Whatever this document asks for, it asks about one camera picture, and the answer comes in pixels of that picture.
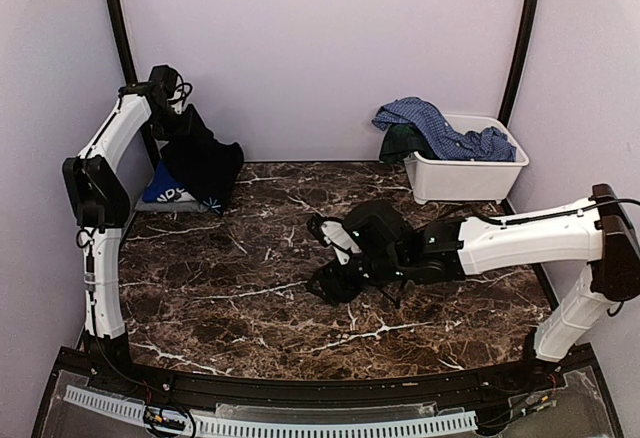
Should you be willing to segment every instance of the black metal frame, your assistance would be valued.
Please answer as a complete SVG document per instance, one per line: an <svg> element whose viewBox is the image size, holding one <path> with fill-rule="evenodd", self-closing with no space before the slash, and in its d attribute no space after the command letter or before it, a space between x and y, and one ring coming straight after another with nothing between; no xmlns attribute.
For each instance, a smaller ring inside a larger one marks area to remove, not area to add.
<svg viewBox="0 0 640 438"><path fill-rule="evenodd" d="M127 85L136 83L138 81L138 75L136 74L133 56L131 55L131 46L129 45L127 28L124 23L124 15L122 13L122 4L120 3L120 0L107 0L107 7L109 8L111 28L113 30L116 48L118 49L120 66L122 67L125 82ZM160 162L160 151L158 150L156 141L151 136L151 125L148 123L142 125L140 133L142 134L142 141L144 142L144 147L147 150L149 161L151 161L151 165L155 170Z"/></svg>
<svg viewBox="0 0 640 438"><path fill-rule="evenodd" d="M622 438L618 420L602 370L590 344L572 348L560 363L561 373L590 366L602 393L614 436ZM458 371L438 375L361 381L283 381L228 378L194 373L167 371L136 365L136 371L152 382L167 383L167 396L154 394L154 402L169 398L174 402L198 409L215 410L222 403L293 408L349 408L393 406L415 403L432 403L438 409L464 407L483 412L508 407L511 394L483 386L500 376L513 373L517 363L505 363L476 370ZM61 370L89 378L89 386L113 393L135 395L144 399L143 389L133 390L131 384L104 365L96 373L96 364L88 355L69 348L61 348L51 371L45 393L36 417L32 438L40 438L49 409L52 393Z"/></svg>
<svg viewBox="0 0 640 438"><path fill-rule="evenodd" d="M513 105L516 102L524 63L527 59L527 51L529 50L529 40L531 39L531 31L533 30L533 20L536 15L536 6L538 0L524 0L522 6L522 16L520 18L520 28L518 30L518 38L516 47L513 50L513 58L511 60L511 68L509 70L509 78L507 86L502 97L502 105L498 113L498 121L504 126L509 124Z"/></svg>

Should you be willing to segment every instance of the marble tabletop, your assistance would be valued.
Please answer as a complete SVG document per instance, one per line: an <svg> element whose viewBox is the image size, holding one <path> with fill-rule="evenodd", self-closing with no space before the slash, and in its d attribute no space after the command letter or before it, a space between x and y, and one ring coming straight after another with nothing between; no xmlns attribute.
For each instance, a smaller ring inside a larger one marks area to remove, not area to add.
<svg viewBox="0 0 640 438"><path fill-rule="evenodd" d="M294 380L404 377L517 360L525 335L550 313L529 266L409 284L400 309L375 289L337 307L306 292L305 280L334 258L306 230L309 216L342 217L371 199L389 200L416 228L453 206L417 205L400 166L256 163L245 165L223 218L139 213L119 269L134 360Z"/></svg>

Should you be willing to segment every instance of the wire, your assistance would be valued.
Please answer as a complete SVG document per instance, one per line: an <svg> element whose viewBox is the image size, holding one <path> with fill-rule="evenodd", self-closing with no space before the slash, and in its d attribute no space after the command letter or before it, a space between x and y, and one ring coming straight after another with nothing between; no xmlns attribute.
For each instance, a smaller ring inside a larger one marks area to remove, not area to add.
<svg viewBox="0 0 640 438"><path fill-rule="evenodd" d="M509 407L509 409L505 412L500 413L498 416L494 416L493 418L491 418L490 420L484 421L482 423L478 423L478 426L485 426L488 423L493 423L494 421L499 420L500 418L502 418L505 415L508 415L509 413L512 413L513 410L515 408L517 408L518 406L520 406L522 403L524 403L525 401L527 401L529 398L531 398L535 393L532 393L530 395L526 395L524 397L522 397L521 399L519 399L518 401L516 401L513 405L511 405Z"/></svg>
<svg viewBox="0 0 640 438"><path fill-rule="evenodd" d="M475 210L473 211L473 216L475 216L481 221L484 221L485 223L489 223L490 225L495 225L495 226L524 225L525 223L531 223L534 221L542 221L542 220L548 220L551 218L559 218L561 216L576 215L580 212L591 211L591 210L595 210L596 208L602 208L603 206L615 205L619 203L628 203L631 205L640 206L640 200L634 200L633 198L616 198L613 200L603 201L601 203L594 203L593 205L585 206L584 208L558 211L555 213L548 213L546 215L529 216L527 218L515 218L512 220L504 220L504 221L496 220L495 218L491 218L489 216L483 215L482 213Z"/></svg>
<svg viewBox="0 0 640 438"><path fill-rule="evenodd" d="M558 380L557 380L557 378L555 377L555 375L554 375L554 374L547 375L547 378L548 378L548 379L551 381L551 383L553 384L553 389L552 389L552 391L551 391L551 395L552 395L552 396L555 396L555 395L556 395L556 392L557 392L557 389L558 389ZM498 390L498 391L503 391L503 389L502 389L502 388L498 388L498 387L493 386L493 385L485 385L485 387L490 387L490 388L496 389L496 390ZM484 422L482 422L482 423L478 423L478 426L486 426L486 425L488 425L488 424L490 424L490 423L493 423L494 421L499 420L499 419L500 419L500 418L502 418L503 416L505 416L505 415L507 415L507 414L509 414L509 413L512 413L512 412L513 412L513 411L514 411L518 406L520 406L522 403L524 403L524 402L526 402L527 400L529 400L529 399L530 399L531 397L533 397L536 393L538 393L538 391L534 391L534 392L532 392L532 393L531 393L531 394L529 394L529 395L525 395L525 396L523 396L521 399L517 400L513 405L510 405L508 410L504 411L503 413L500 413L498 416L494 416L493 418L491 418L491 419L489 419L489 420L486 420L486 421L484 421ZM545 397L545 396L548 396L548 395L544 395L544 396L542 396L542 397L538 400L538 402L540 402L541 400L544 400L544 397ZM500 425L500 426L506 426L507 424L509 424L509 422L503 423L503 425Z"/></svg>
<svg viewBox="0 0 640 438"><path fill-rule="evenodd" d="M175 105L176 103L180 103L180 102L182 102L182 104L184 105L185 101L187 101L187 98L189 98L189 95L193 91L193 85L187 81L184 81L184 78L180 73L178 73L178 78L180 78L180 83L178 84L178 86L176 86L175 91L179 91L180 96L178 98L172 98L171 100L167 100L167 103L169 103L170 105Z"/></svg>
<svg viewBox="0 0 640 438"><path fill-rule="evenodd" d="M618 313L620 313L623 306L624 306L624 301L619 302L618 308L616 308L615 311L611 311L611 308L607 310L607 315L609 315L611 318L613 318L614 316L618 316Z"/></svg>
<svg viewBox="0 0 640 438"><path fill-rule="evenodd" d="M155 388L153 386L150 386L146 381L142 380L142 381L138 381L134 378L131 378L130 376L125 375L123 372L121 372L112 362L111 360L109 360L109 358L107 358L106 353L104 352L104 349L102 348L102 345L100 344L100 339L98 338L98 332L97 332L97 328L96 328L96 305L95 302L93 300L93 292L89 292L89 301L91 302L91 325L93 326L93 332L95 333L95 338L96 338L96 345L98 346L98 350L100 350L100 354L102 355L102 358L104 359L104 361L107 363L107 365L109 365L109 368L111 368L118 376L120 376L121 378L123 378L125 381L128 381L129 383L133 383L134 385L137 386L143 386L146 390L147 390L147 404L145 405L145 410L148 408L149 403L151 402L151 399L153 397L153 395L151 394L151 391L155 391L157 393L165 393L163 390L160 390L158 388ZM193 415L191 414L191 411L189 410L189 408L183 406L181 403L177 402L174 400L174 403L178 404L179 406L157 406L157 408L161 411L160 416L162 416L162 410L163 409L175 409L175 411L177 411L178 413L180 413L182 416L184 416L185 418L188 418L189 421L191 422L191 438L195 438L196 436L196 420L193 418ZM158 434L155 434L154 436L157 437L161 437L161 438L173 438L174 436L179 436L182 433L176 433L176 434L167 434L165 432L162 432L160 430L154 430L157 431Z"/></svg>
<svg viewBox="0 0 640 438"><path fill-rule="evenodd" d="M499 386L492 385L490 383L483 383L480 386L483 387L483 388L491 388L492 390L499 391L500 393L506 393L506 394L511 395L511 396L513 396L515 394L520 394L520 393L525 393L527 391L530 391L530 390L527 390L526 388L517 388L515 390L513 390L513 389L509 390L507 388L500 388Z"/></svg>
<svg viewBox="0 0 640 438"><path fill-rule="evenodd" d="M532 393L531 395L527 396L525 398L524 401L528 400L529 398L531 398L535 393ZM516 408L516 406L519 406L514 404L511 409L509 411L514 411L514 409ZM493 420L489 420L486 421L484 423L478 424L478 426L482 426L484 428L497 428L497 429L504 429L504 427L506 427L507 425L510 425L511 423L520 420L521 418L524 418L525 416L529 416L532 415L533 413L538 413L542 410L544 410L545 408L548 408L549 406L555 406L555 402L554 401L549 401L549 395L545 394L543 396L541 396L540 398L538 398L535 403L532 403L528 406L525 406L524 408L522 408L515 416L511 417L509 420L502 422L502 423L496 423L496 424L490 424L492 421L495 421L497 419L494 418Z"/></svg>
<svg viewBox="0 0 640 438"><path fill-rule="evenodd" d="M94 228L91 231L87 230L85 227L80 228L76 233L76 246L81 250L84 250L87 246L91 245L93 243L93 237L96 234L96 231L98 231L98 228ZM85 241L84 243L80 241L82 239L82 233L86 233L87 235L87 241Z"/></svg>

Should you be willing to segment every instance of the clothing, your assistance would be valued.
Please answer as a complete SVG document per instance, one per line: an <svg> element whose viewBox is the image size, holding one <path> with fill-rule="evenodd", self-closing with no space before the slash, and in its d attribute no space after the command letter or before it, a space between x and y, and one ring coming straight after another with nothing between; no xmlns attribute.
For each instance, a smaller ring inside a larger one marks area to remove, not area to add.
<svg viewBox="0 0 640 438"><path fill-rule="evenodd" d="M402 163L414 151L428 160L438 159L415 125L391 125L382 141L380 161L387 164Z"/></svg>
<svg viewBox="0 0 640 438"><path fill-rule="evenodd" d="M193 105L187 106L184 117L191 123L189 134L171 138L160 150L162 159L171 176L184 183L196 200L222 216L244 153L238 143L223 145L216 140Z"/></svg>
<svg viewBox="0 0 640 438"><path fill-rule="evenodd" d="M495 127L478 133L458 133L442 113L420 98L403 98L384 105L372 123L386 130L394 123L413 123L429 142L441 160L452 161L515 161L516 147L507 135Z"/></svg>
<svg viewBox="0 0 640 438"><path fill-rule="evenodd" d="M145 203L173 203L195 200L182 183L173 179L162 160L158 163L153 180L142 194L142 201Z"/></svg>

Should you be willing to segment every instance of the dark green cloth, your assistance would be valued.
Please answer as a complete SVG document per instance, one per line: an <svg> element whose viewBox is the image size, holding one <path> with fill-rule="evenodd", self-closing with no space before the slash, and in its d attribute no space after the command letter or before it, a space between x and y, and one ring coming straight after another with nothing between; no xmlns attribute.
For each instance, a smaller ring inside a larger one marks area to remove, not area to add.
<svg viewBox="0 0 640 438"><path fill-rule="evenodd" d="M414 125L391 125L382 141L380 161L387 164L402 163L414 151L427 160L438 159L427 139Z"/></svg>

